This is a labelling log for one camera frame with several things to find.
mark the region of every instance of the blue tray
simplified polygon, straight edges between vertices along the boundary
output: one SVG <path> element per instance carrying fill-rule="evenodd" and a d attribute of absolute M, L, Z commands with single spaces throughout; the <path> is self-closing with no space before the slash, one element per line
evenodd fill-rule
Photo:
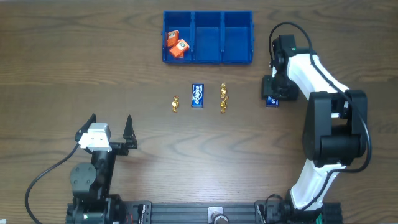
<path fill-rule="evenodd" d="M 164 11 L 164 63 L 249 64 L 253 60 L 252 11 Z M 190 46 L 184 58 L 173 58 L 166 33 L 178 30 Z"/>

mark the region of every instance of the orange packet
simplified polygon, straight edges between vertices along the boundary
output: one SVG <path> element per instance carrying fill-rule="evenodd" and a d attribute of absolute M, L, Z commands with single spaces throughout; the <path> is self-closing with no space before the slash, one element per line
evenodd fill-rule
<path fill-rule="evenodd" d="M 181 54 L 184 54 L 189 49 L 189 45 L 185 40 L 181 39 L 177 42 L 176 46 L 170 48 L 169 52 L 174 58 L 179 58 Z"/>
<path fill-rule="evenodd" d="M 180 32 L 178 30 L 167 33 L 167 47 L 173 47 L 178 42 Z"/>

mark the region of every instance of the tabletop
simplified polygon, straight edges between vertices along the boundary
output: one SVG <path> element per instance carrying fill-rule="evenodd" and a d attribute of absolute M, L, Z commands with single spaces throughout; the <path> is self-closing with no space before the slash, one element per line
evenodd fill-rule
<path fill-rule="evenodd" d="M 164 10 L 253 10 L 250 65 L 166 65 Z M 0 2 L 0 219 L 32 223 L 30 182 L 64 158 L 92 113 L 121 141 L 132 116 L 138 149 L 119 156 L 111 193 L 152 202 L 254 202 L 284 195 L 305 163 L 307 100 L 266 108 L 267 40 L 283 21 L 310 35 L 325 68 L 368 96 L 373 158 L 340 174 L 326 202 L 341 202 L 345 223 L 398 221 L 398 2 L 385 1 L 14 1 Z M 294 27 L 275 32 L 295 34 Z M 220 85 L 229 101 L 220 113 Z M 192 83 L 205 107 L 191 108 Z M 178 113 L 173 96 L 180 97 Z M 43 223 L 63 223 L 72 202 L 69 174 L 89 162 L 79 150 L 39 180 L 30 206 Z M 364 158 L 349 167 L 358 167 Z"/>

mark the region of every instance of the black cable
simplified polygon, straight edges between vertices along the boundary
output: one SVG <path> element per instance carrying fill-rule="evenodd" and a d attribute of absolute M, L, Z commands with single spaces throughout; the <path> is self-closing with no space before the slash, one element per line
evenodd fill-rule
<path fill-rule="evenodd" d="M 312 48 L 312 43 L 310 40 L 310 37 L 308 36 L 308 34 L 306 33 L 306 31 L 300 27 L 299 25 L 293 23 L 293 22 L 281 22 L 280 24 L 277 24 L 271 31 L 270 35 L 269 35 L 269 39 L 268 39 L 268 48 L 269 48 L 269 55 L 271 57 L 271 66 L 274 66 L 274 58 L 272 56 L 272 50 L 271 50 L 271 39 L 272 39 L 272 34 L 274 33 L 274 31 L 276 30 L 276 28 L 282 26 L 282 25 L 292 25 L 296 28 L 298 28 L 305 36 L 305 38 L 308 41 L 308 48 L 310 49 L 310 61 L 311 61 L 311 65 L 314 67 L 314 69 L 322 76 L 322 78 L 329 83 L 329 85 L 334 88 L 339 94 L 341 94 L 343 96 L 343 98 L 348 102 L 348 104 L 351 106 L 351 109 L 354 110 L 355 112 L 357 112 L 359 120 L 361 121 L 361 124 L 363 125 L 364 128 L 364 132 L 366 135 L 366 142 L 368 144 L 368 151 L 366 154 L 366 159 L 364 164 L 357 169 L 333 169 L 331 171 L 329 171 L 329 173 L 326 176 L 325 182 L 322 185 L 321 190 L 319 191 L 319 193 L 317 194 L 317 196 L 315 196 L 306 206 L 304 206 L 303 208 L 300 209 L 301 212 L 305 211 L 307 208 L 309 208 L 314 202 L 316 202 L 318 200 L 318 198 L 322 195 L 323 191 L 326 189 L 326 186 L 328 185 L 329 179 L 332 175 L 332 173 L 334 172 L 344 172 L 344 173 L 358 173 L 361 172 L 363 170 L 365 170 L 365 168 L 367 168 L 367 166 L 370 163 L 371 157 L 372 157 L 372 144 L 371 144 L 371 137 L 369 135 L 369 130 L 368 130 L 368 126 L 366 125 L 365 120 L 363 119 L 362 114 L 359 112 L 358 107 L 351 101 L 351 99 L 343 93 L 343 91 L 341 91 L 339 88 L 337 88 L 337 86 L 331 81 L 329 80 L 325 74 L 323 74 L 323 72 L 317 67 L 317 65 L 315 65 L 315 62 L 313 60 L 313 48 Z"/>
<path fill-rule="evenodd" d="M 26 194 L 25 194 L 25 207 L 27 210 L 27 213 L 30 215 L 30 217 L 33 219 L 33 221 L 35 221 L 35 223 L 37 224 L 42 224 L 36 217 L 35 215 L 32 213 L 32 210 L 29 207 L 29 194 L 30 194 L 30 190 L 32 190 L 33 185 L 36 184 L 36 182 L 42 178 L 45 174 L 47 174 L 48 172 L 50 172 L 51 170 L 53 170 L 54 168 L 56 168 L 57 166 L 63 164 L 65 161 L 67 161 L 77 150 L 77 148 L 79 147 L 79 144 L 77 143 L 76 146 L 73 148 L 72 152 L 69 153 L 69 155 L 67 155 L 65 158 L 63 158 L 61 161 L 57 162 L 56 164 L 54 164 L 52 167 L 49 167 L 47 170 L 45 170 L 43 173 L 41 173 L 40 175 L 38 175 L 33 181 L 32 183 L 30 183 L 29 187 L 26 190 Z"/>

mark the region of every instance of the wooden table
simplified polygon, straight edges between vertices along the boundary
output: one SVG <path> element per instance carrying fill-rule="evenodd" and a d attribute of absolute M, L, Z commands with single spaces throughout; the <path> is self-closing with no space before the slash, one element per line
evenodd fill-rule
<path fill-rule="evenodd" d="M 170 66 L 161 59 L 163 10 L 253 10 L 255 50 L 248 66 Z M 139 143 L 118 157 L 111 192 L 152 202 L 254 202 L 284 195 L 305 162 L 307 100 L 265 108 L 267 40 L 279 22 L 305 28 L 323 65 L 366 92 L 371 165 L 340 174 L 327 202 L 346 223 L 398 221 L 398 3 L 396 1 L 38 1 L 0 3 L 0 219 L 32 223 L 24 206 L 36 175 L 65 157 L 75 132 L 96 113 L 122 141 L 131 114 Z M 274 34 L 295 34 L 281 27 Z M 220 84 L 229 102 L 220 114 Z M 205 108 L 190 107 L 204 83 Z M 178 113 L 172 112 L 180 96 Z M 72 201 L 69 173 L 79 150 L 41 179 L 30 206 L 44 223 L 63 223 Z M 360 166 L 357 159 L 350 168 Z"/>

